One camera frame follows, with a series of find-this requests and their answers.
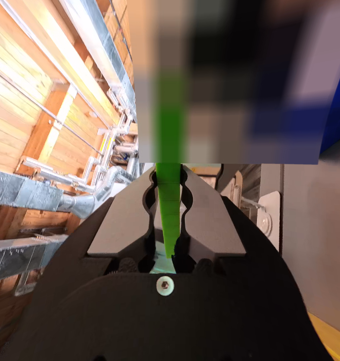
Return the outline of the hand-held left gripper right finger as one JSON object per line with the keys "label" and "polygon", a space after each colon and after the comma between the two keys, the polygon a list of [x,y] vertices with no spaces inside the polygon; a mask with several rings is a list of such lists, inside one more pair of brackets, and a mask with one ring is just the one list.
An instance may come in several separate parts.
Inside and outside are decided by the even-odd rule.
{"label": "hand-held left gripper right finger", "polygon": [[176,272],[192,272],[202,259],[244,257],[221,195],[187,166],[181,166],[180,236],[174,246]]}

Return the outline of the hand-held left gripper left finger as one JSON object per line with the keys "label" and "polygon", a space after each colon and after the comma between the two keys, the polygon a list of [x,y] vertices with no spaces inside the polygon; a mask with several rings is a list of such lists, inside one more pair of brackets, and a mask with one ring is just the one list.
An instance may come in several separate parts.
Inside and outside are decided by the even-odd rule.
{"label": "hand-held left gripper left finger", "polygon": [[92,257],[153,259],[154,218],[158,203],[155,166],[113,199],[87,254]]}

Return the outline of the green segmented plastic stick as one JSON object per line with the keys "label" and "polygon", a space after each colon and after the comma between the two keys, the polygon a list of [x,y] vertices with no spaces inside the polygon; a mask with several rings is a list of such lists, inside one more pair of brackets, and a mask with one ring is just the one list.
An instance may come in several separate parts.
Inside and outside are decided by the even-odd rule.
{"label": "green segmented plastic stick", "polygon": [[181,165],[177,163],[157,163],[156,178],[165,254],[170,259],[175,254],[174,249],[181,229]]}

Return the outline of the yellow plastic bin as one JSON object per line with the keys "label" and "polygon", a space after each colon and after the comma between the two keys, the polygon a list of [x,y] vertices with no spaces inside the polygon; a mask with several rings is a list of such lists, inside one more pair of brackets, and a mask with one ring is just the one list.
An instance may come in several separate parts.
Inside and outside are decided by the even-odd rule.
{"label": "yellow plastic bin", "polygon": [[308,316],[333,360],[340,361],[340,331],[311,313],[308,313]]}

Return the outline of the silver insulated pipes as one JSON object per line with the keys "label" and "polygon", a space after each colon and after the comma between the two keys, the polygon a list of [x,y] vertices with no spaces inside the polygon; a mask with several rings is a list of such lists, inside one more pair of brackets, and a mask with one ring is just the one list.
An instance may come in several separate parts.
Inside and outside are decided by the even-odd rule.
{"label": "silver insulated pipes", "polygon": [[[104,133],[100,150],[97,152],[98,156],[90,156],[88,158],[82,177],[73,174],[60,174],[52,167],[28,156],[21,157],[19,167],[21,165],[27,166],[34,169],[35,174],[39,177],[50,182],[65,184],[78,191],[93,195],[100,193],[100,189],[103,189],[103,192],[110,193],[117,179],[127,184],[131,183],[133,179],[136,179],[134,172],[139,163],[136,157],[138,155],[138,140],[136,139],[136,142],[133,143],[116,144],[118,137],[129,133],[133,122],[133,114],[130,109],[122,107],[120,109],[121,117],[119,123]],[[128,170],[124,170],[121,166],[109,166],[113,154],[132,156],[127,164]]]}

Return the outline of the white square device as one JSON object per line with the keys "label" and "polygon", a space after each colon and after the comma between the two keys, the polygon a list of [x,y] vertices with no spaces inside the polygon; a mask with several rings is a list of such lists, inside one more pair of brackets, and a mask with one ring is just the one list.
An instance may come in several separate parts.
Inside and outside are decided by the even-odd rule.
{"label": "white square device", "polygon": [[257,214],[257,227],[280,251],[281,196],[278,191],[260,197]]}

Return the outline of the blue plastic bin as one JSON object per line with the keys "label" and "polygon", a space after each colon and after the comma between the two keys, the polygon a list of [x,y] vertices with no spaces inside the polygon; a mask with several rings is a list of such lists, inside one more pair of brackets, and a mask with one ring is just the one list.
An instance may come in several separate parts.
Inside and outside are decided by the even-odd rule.
{"label": "blue plastic bin", "polygon": [[320,154],[340,140],[340,79],[330,106],[322,138]]}

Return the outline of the metal duct with cone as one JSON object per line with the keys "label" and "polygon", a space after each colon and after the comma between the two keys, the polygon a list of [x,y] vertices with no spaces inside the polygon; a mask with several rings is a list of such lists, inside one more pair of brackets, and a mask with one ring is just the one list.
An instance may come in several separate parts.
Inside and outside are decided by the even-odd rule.
{"label": "metal duct with cone", "polygon": [[110,197],[111,190],[95,195],[69,196],[43,182],[0,171],[0,205],[45,211],[70,212],[87,218]]}

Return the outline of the rectangular metal duct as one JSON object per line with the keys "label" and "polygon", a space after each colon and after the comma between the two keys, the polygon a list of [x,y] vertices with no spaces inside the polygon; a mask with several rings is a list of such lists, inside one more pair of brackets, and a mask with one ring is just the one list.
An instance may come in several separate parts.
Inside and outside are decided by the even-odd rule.
{"label": "rectangular metal duct", "polygon": [[0,240],[0,280],[46,267],[68,235]]}

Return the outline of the long flat metal duct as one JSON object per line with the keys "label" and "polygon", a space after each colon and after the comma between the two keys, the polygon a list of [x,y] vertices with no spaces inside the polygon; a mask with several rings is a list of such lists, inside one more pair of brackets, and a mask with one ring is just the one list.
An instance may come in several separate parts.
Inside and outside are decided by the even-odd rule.
{"label": "long flat metal duct", "polygon": [[135,92],[115,43],[95,0],[60,0],[84,45],[122,108],[129,110],[135,123]]}

